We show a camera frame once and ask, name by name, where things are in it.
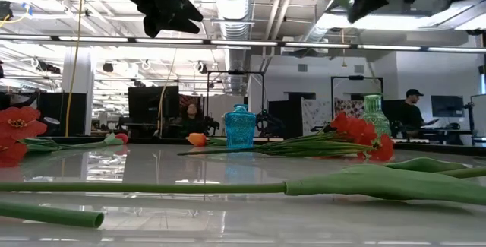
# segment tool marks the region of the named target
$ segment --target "blue glass vase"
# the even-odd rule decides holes
[[[247,109],[247,105],[237,104],[234,112],[225,114],[227,148],[253,147],[257,117]]]

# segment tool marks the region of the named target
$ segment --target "green glass vase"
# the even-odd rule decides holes
[[[374,125],[378,137],[383,134],[391,136],[390,122],[381,110],[381,94],[364,96],[364,107],[364,114],[361,118]]]

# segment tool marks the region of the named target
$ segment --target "patterned panel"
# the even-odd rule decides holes
[[[363,101],[353,100],[341,100],[339,98],[334,99],[334,116],[344,112],[348,117],[355,117],[360,119],[365,111],[365,105]]]
[[[332,119],[331,102],[326,100],[306,100],[302,98],[302,132],[312,135],[311,129],[323,126]]]

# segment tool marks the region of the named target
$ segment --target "orange tulip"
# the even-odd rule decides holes
[[[203,147],[206,145],[206,135],[202,133],[190,133],[189,142],[195,146]]]

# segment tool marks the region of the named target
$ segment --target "person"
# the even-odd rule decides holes
[[[28,100],[21,102],[21,103],[12,103],[12,94],[11,93],[3,93],[0,94],[0,110],[5,110],[9,107],[18,107],[21,108],[23,106],[30,106],[38,97],[40,93],[39,89],[29,97]]]
[[[182,113],[181,126],[183,137],[189,136],[190,133],[204,133],[203,113],[195,104],[188,105]]]
[[[408,90],[406,99],[400,106],[400,122],[410,137],[417,137],[422,126],[433,125],[438,121],[438,119],[435,119],[430,122],[424,122],[420,109],[416,106],[420,96],[424,96],[424,94],[416,89]]]

